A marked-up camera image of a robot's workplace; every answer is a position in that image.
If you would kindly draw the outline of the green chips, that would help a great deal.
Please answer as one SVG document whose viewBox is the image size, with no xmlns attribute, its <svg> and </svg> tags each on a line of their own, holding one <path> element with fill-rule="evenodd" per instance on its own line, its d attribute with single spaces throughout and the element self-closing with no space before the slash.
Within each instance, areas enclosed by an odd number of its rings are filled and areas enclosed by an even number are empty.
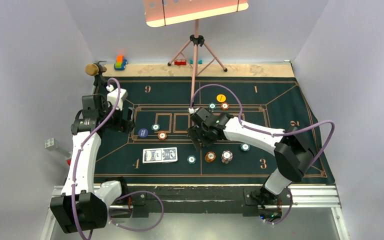
<svg viewBox="0 0 384 240">
<path fill-rule="evenodd" d="M 151 126 L 151 129 L 154 131 L 154 132 L 158 132 L 161 127 L 158 123 L 154 123 L 152 126 Z"/>
<path fill-rule="evenodd" d="M 247 151 L 250 150 L 250 145 L 247 144 L 247 143 L 242 143 L 242 144 L 240 145 L 240 149 L 241 149 L 242 151 L 244 151 L 244 152 L 247 152 Z"/>
<path fill-rule="evenodd" d="M 211 102 L 209 105 L 208 105 L 208 108 L 211 110 L 211 111 L 214 111 L 217 109 L 217 105 L 214 103 L 214 102 Z"/>
</svg>

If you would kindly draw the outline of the red chips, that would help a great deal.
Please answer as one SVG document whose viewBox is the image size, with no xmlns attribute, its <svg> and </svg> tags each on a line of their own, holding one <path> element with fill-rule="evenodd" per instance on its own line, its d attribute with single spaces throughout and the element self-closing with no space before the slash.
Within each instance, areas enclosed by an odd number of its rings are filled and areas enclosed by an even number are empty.
<svg viewBox="0 0 384 240">
<path fill-rule="evenodd" d="M 167 138 L 167 136 L 168 136 L 167 133 L 163 132 L 163 131 L 159 132 L 157 135 L 159 140 L 165 140 Z"/>
<path fill-rule="evenodd" d="M 222 110 L 228 110 L 229 107 L 230 107 L 230 105 L 227 102 L 223 102 L 223 103 L 220 104 L 220 108 Z"/>
</svg>

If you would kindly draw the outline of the red yellow poker chip stack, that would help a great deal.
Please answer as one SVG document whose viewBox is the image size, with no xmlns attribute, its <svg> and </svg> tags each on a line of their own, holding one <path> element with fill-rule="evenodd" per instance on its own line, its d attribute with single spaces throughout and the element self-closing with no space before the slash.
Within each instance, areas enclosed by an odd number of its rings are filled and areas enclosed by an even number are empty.
<svg viewBox="0 0 384 240">
<path fill-rule="evenodd" d="M 207 163 L 212 163 L 215 159 L 216 159 L 216 154 L 213 152 L 213 151 L 209 151 L 206 153 L 205 157 L 204 157 L 204 160 L 207 162 Z"/>
</svg>

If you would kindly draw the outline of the green poker chip stack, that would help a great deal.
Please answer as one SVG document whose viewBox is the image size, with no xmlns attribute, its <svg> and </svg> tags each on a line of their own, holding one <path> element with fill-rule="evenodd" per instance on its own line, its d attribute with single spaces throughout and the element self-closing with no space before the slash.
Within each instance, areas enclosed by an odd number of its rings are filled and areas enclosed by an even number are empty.
<svg viewBox="0 0 384 240">
<path fill-rule="evenodd" d="M 195 164 L 196 161 L 197 161 L 197 158 L 194 155 L 190 155 L 190 156 L 187 157 L 187 162 L 189 164 Z"/>
</svg>

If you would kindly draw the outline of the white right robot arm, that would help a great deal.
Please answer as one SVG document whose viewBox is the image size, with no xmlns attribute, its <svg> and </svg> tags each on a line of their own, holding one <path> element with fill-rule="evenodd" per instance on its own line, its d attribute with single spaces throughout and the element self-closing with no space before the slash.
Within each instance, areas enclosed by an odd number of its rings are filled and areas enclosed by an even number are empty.
<svg viewBox="0 0 384 240">
<path fill-rule="evenodd" d="M 188 113 L 193 126 L 187 132 L 197 150 L 224 140 L 248 144 L 274 156 L 277 167 L 260 191 L 268 204 L 278 200 L 288 185 L 301 182 L 315 158 L 314 150 L 295 128 L 267 128 L 231 114 L 215 115 L 204 107 L 189 108 Z"/>
</svg>

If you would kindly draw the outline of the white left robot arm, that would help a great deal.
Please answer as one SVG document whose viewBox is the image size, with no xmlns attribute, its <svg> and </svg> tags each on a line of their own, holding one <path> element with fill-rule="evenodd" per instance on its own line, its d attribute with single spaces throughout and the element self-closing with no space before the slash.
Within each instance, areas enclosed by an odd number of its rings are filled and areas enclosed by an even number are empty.
<svg viewBox="0 0 384 240">
<path fill-rule="evenodd" d="M 106 130 L 129 134 L 135 127 L 133 108 L 123 119 L 125 89 L 82 97 L 82 109 L 71 125 L 73 151 L 69 172 L 60 196 L 50 200 L 50 210 L 66 234 L 79 230 L 92 231 L 106 226 L 110 205 L 129 199 L 123 177 L 108 178 L 100 188 L 94 188 L 97 154 Z"/>
</svg>

